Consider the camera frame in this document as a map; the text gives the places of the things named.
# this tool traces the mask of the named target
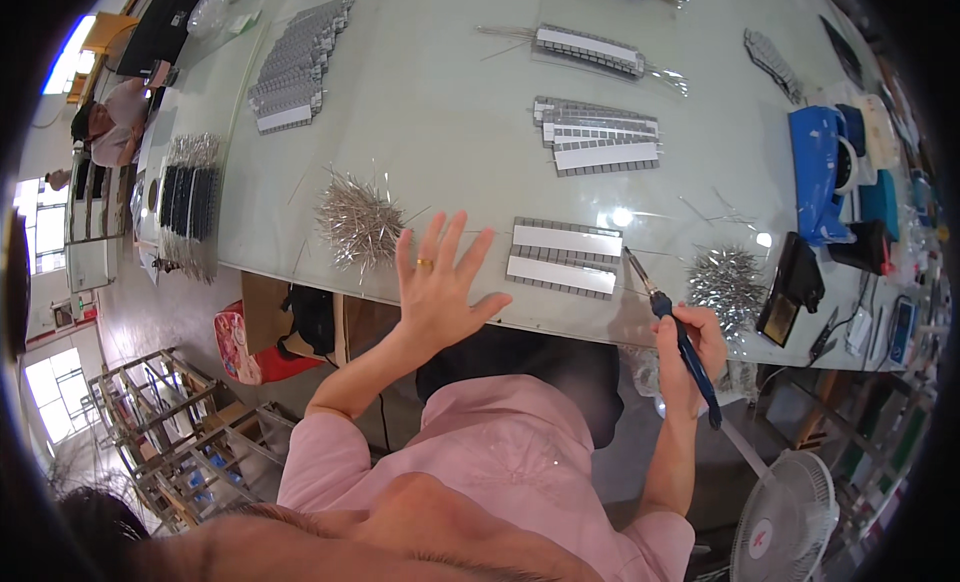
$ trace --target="hair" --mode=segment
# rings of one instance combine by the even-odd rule
[[[96,104],[95,101],[87,101],[77,109],[77,114],[73,116],[73,121],[70,123],[70,135],[73,136],[74,141],[87,140],[90,135],[90,109]]]
[[[124,501],[83,486],[56,503],[78,548],[99,569],[105,582],[141,579],[131,548],[140,540],[150,539],[150,533]]]

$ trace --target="blue soldering iron handle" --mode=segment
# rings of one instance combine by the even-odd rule
[[[650,297],[650,308],[659,319],[663,319],[664,315],[673,317],[673,302],[663,292],[654,292],[654,295]],[[706,400],[710,427],[718,430],[720,429],[720,422],[723,421],[723,416],[720,414],[720,404],[717,403],[717,396],[713,390],[714,384],[711,384],[711,379],[704,369],[704,364],[700,362],[700,355],[698,355],[697,351],[693,348],[693,343],[690,342],[690,336],[687,336],[687,329],[684,328],[683,322],[677,320],[677,318],[674,318],[674,321],[677,323],[677,348],[679,349],[679,356],[682,357],[683,362],[686,363],[687,370],[690,371],[690,375],[693,376],[693,380],[697,383],[697,388],[700,389],[700,394],[703,395],[703,398]]]

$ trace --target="black monitor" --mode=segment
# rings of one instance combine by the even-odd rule
[[[186,22],[200,0],[150,0],[150,6],[129,38],[116,73],[147,78],[154,61],[177,62],[186,42]]]

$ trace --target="white table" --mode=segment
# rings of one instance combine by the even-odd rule
[[[743,30],[769,36],[808,88],[841,82],[845,74],[818,14],[842,31],[864,64],[878,67],[862,38],[828,0],[690,0],[681,12],[658,0],[357,0],[338,36],[322,112],[308,127],[259,136],[246,89],[273,41],[298,11],[329,0],[244,0],[234,12],[263,9],[257,26],[206,52],[188,41],[185,70],[168,91],[155,134],[148,175],[160,174],[171,134],[218,132],[228,139],[220,207],[220,262],[296,283],[372,300],[397,302],[392,269],[368,273],[331,266],[330,247],[314,218],[317,197],[342,172],[390,174],[390,193],[423,233],[430,213],[465,208],[467,229],[498,235],[474,282],[471,298],[513,295],[498,322],[576,338],[652,346],[647,300],[621,268],[613,301],[573,297],[504,279],[514,216],[621,226],[659,287],[681,300],[685,263],[694,244],[734,242],[763,257],[772,281],[786,233],[796,228],[795,178],[786,96],[749,60]],[[637,45],[650,60],[691,80],[683,99],[653,80],[626,84],[595,73],[531,60],[527,48],[492,55],[515,40],[481,36],[477,25],[534,28],[540,21]],[[665,154],[654,171],[559,179],[529,109],[546,95],[627,108],[657,117]],[[904,173],[895,172],[900,185]],[[742,224],[705,222],[727,213],[713,188],[746,216]],[[898,196],[905,200],[904,189]],[[758,232],[773,246],[757,244]],[[820,252],[828,261],[826,251]],[[845,319],[858,299],[860,271],[822,262],[826,296],[817,314],[802,311],[787,348],[750,336],[731,358],[802,366],[834,306]],[[875,305],[892,304],[899,289],[882,278]],[[839,348],[818,367],[860,369]],[[878,363],[868,362],[872,369]]]

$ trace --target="white fan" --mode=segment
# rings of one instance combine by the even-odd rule
[[[830,471],[802,450],[785,450],[767,468],[736,428],[726,420],[721,428],[760,478],[736,528],[731,580],[805,582],[840,516]]]

